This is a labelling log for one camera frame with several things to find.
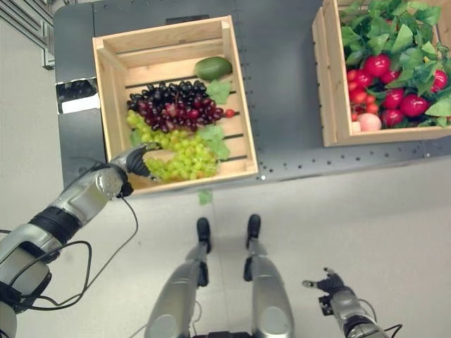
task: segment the red cherry tomato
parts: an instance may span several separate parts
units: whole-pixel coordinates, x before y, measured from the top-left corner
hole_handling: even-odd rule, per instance
[[[391,128],[404,120],[404,114],[398,109],[388,109],[383,112],[383,124]]]
[[[404,96],[403,88],[391,89],[385,97],[382,106],[387,109],[396,109],[400,106]]]
[[[374,102],[376,102],[376,97],[374,95],[368,95],[366,97],[366,100],[365,100],[366,104],[373,104]]]
[[[409,94],[403,98],[400,110],[408,118],[415,118],[425,113],[429,109],[429,106],[430,104],[427,100],[415,94]]]
[[[381,76],[381,81],[383,84],[388,85],[389,83],[395,81],[400,75],[401,75],[401,72],[395,72],[394,70],[389,70],[388,72],[385,72]]]
[[[366,74],[363,69],[357,69],[355,82],[359,85],[359,88],[368,88],[373,82],[373,77]]]
[[[225,116],[226,118],[232,118],[233,116],[235,116],[235,111],[234,111],[233,109],[227,109],[227,110],[224,112],[224,116]]]
[[[347,81],[351,82],[355,80],[355,77],[357,76],[357,71],[355,69],[350,70],[347,72]]]
[[[369,56],[364,63],[365,73],[374,77],[381,77],[389,68],[390,58],[386,54]]]
[[[435,81],[432,86],[432,92],[436,93],[444,89],[448,84],[448,76],[443,70],[437,69],[435,72]]]
[[[355,104],[364,103],[367,96],[368,94],[362,88],[357,88],[350,92],[350,100]]]
[[[379,106],[377,104],[369,104],[366,106],[366,112],[374,115],[378,115]]]
[[[353,90],[356,90],[357,88],[359,88],[359,85],[357,84],[357,82],[355,81],[351,81],[347,83],[347,89],[352,92]]]

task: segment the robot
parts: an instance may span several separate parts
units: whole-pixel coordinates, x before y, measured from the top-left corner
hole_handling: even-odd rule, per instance
[[[152,178],[142,159],[149,144],[136,146],[110,163],[96,165],[66,189],[29,223],[0,242],[0,338],[16,336],[16,315],[32,305],[51,282],[49,264],[73,235],[114,197],[132,194],[128,173]],[[195,338],[294,338],[294,320],[282,278],[259,242],[261,220],[252,215],[247,225],[244,279],[252,282],[252,335],[212,332]],[[145,338],[189,338],[196,290],[209,283],[207,254],[211,234],[206,218],[197,221],[198,243],[163,287],[147,323]],[[305,281],[328,293],[320,298],[325,315],[335,318],[346,338],[388,338],[362,308],[354,292],[332,270],[320,282]]]

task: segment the wooden crate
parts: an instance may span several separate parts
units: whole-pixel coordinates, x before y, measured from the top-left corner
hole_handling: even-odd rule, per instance
[[[130,175],[135,191],[179,189],[258,172],[231,16],[95,37],[93,45],[108,160],[130,148],[131,130],[126,122],[130,93],[140,93],[149,83],[195,81],[194,65],[206,57],[222,56],[233,66],[233,73],[224,79],[232,81],[231,95],[227,104],[218,105],[239,112],[218,122],[230,158],[219,164],[214,177],[200,180],[158,183]],[[172,156],[162,150],[147,155],[166,160]]]
[[[352,131],[339,16],[339,10],[346,8],[352,2],[354,1],[324,0],[313,23],[324,146],[413,141],[451,135],[451,127],[402,128],[355,133]],[[451,1],[425,0],[424,2],[442,6],[438,35],[443,44],[451,46],[449,33]]]

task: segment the gray floor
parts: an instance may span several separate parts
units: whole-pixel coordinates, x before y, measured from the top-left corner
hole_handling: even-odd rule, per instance
[[[1,228],[27,222],[61,190],[54,74],[40,68],[39,50],[0,21]],[[376,308],[400,338],[447,337],[451,331],[451,160],[214,192],[131,198],[141,228],[136,239],[73,308],[18,317],[18,338],[129,337],[143,325],[166,278],[195,241],[206,216],[214,250],[211,284],[200,289],[198,332],[249,330],[251,285],[242,280],[245,223],[264,220],[261,240],[284,277],[298,337],[342,335],[324,318],[318,292],[304,278],[336,269]],[[111,202],[76,239],[94,247],[93,271],[132,232],[129,210]],[[64,251],[51,264],[48,293],[78,292],[86,255]]]

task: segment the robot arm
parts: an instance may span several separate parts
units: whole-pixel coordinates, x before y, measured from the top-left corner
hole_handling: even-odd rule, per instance
[[[334,315],[346,338],[389,338],[360,304],[339,275],[325,268],[327,278],[319,282],[303,281],[305,287],[320,289],[327,295],[319,299],[324,315]]]
[[[16,313],[31,306],[50,283],[48,263],[59,256],[58,248],[97,215],[113,197],[133,192],[127,173],[151,174],[142,160],[147,145],[121,153],[109,164],[99,165],[71,183],[29,223],[0,242],[0,338],[16,335]],[[18,273],[43,254],[55,251],[19,277]]]

